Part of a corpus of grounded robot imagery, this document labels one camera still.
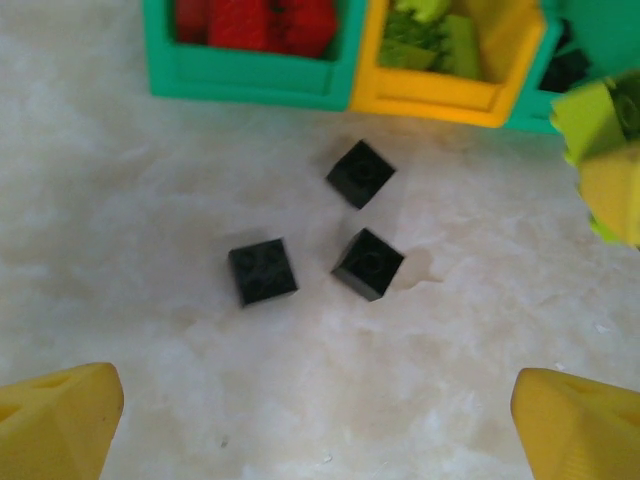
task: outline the marble surface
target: marble surface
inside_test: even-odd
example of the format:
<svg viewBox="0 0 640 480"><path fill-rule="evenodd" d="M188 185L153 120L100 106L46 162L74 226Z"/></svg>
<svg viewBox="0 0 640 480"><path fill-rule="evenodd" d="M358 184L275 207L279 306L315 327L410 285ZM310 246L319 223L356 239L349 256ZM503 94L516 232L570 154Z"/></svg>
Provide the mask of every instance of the marble surface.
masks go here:
<svg viewBox="0 0 640 480"><path fill-rule="evenodd" d="M104 480L530 479L523 367L640 389L640 254L594 238L562 142L147 94L138 2L0 3L0 383L113 362ZM366 138L361 212L323 181ZM367 303L328 270L407 255ZM240 310L227 251L284 237L294 296Z"/></svg>

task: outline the lime green lego brick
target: lime green lego brick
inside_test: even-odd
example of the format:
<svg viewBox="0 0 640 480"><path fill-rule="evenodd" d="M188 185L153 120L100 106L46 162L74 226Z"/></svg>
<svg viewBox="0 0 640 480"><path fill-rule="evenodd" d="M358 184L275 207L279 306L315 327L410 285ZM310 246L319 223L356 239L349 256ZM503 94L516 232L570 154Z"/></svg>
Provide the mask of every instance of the lime green lego brick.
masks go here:
<svg viewBox="0 0 640 480"><path fill-rule="evenodd" d="M471 80L481 80L480 51L473 21L468 17L447 15L438 27L441 58L437 71Z"/></svg>
<svg viewBox="0 0 640 480"><path fill-rule="evenodd" d="M385 39L380 47L378 64L386 68L426 70L433 64L437 56L437 53L432 50Z"/></svg>
<svg viewBox="0 0 640 480"><path fill-rule="evenodd" d="M420 23L438 20L451 8L451 0L396 0L394 9L412 13Z"/></svg>
<svg viewBox="0 0 640 480"><path fill-rule="evenodd" d="M626 143L605 82L571 91L553 103L551 122L564 135L565 158L574 166Z"/></svg>
<svg viewBox="0 0 640 480"><path fill-rule="evenodd" d="M434 50L440 41L437 29L432 24L422 24L409 13L391 10L387 15L384 38L426 50Z"/></svg>

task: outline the storage bin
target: storage bin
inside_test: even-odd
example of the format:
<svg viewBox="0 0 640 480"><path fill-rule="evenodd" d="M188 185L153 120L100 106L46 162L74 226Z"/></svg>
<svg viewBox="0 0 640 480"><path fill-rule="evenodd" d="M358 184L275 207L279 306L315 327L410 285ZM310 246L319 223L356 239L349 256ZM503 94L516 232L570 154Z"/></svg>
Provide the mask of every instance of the storage bin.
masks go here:
<svg viewBox="0 0 640 480"><path fill-rule="evenodd" d="M525 82L545 33L536 0L453 0L452 12L472 18L485 81L381 68L378 51L389 0L369 3L351 108L500 127Z"/></svg>
<svg viewBox="0 0 640 480"><path fill-rule="evenodd" d="M144 0L151 92L200 100L344 110L366 0L337 0L339 29L325 57L226 50L175 41L174 1Z"/></svg>
<svg viewBox="0 0 640 480"><path fill-rule="evenodd" d="M551 103L564 92L544 91L540 85L562 36L563 19L592 63L582 82L589 83L640 67L640 1L541 0L541 6L547 33L506 127L557 133L549 122Z"/></svg>

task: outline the green plastic bin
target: green plastic bin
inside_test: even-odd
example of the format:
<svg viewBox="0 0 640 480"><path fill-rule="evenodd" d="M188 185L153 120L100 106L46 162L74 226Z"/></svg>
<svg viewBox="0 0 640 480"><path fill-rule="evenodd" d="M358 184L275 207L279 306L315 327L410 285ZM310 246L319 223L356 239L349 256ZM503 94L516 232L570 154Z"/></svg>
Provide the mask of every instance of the green plastic bin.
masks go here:
<svg viewBox="0 0 640 480"><path fill-rule="evenodd" d="M144 0L154 95L345 110L366 0L337 0L339 29L325 58L227 50L175 41L174 0Z"/></svg>
<svg viewBox="0 0 640 480"><path fill-rule="evenodd" d="M556 45L563 19L574 42L592 63L587 83L640 67L640 0L541 0L548 30L506 128L557 133L549 116L561 93L540 89Z"/></svg>

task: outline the yellow 3d-printed part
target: yellow 3d-printed part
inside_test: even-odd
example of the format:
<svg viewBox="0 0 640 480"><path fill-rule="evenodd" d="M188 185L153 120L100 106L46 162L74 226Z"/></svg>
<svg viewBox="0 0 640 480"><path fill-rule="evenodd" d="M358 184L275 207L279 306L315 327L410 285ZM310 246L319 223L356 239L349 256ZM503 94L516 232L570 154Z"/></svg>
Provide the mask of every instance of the yellow 3d-printed part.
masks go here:
<svg viewBox="0 0 640 480"><path fill-rule="evenodd" d="M511 412L536 480L640 478L640 393L525 369Z"/></svg>
<svg viewBox="0 0 640 480"><path fill-rule="evenodd" d="M97 480L123 406L110 364L0 388L0 479Z"/></svg>
<svg viewBox="0 0 640 480"><path fill-rule="evenodd" d="M640 246L640 141L580 163L580 194L598 223Z"/></svg>

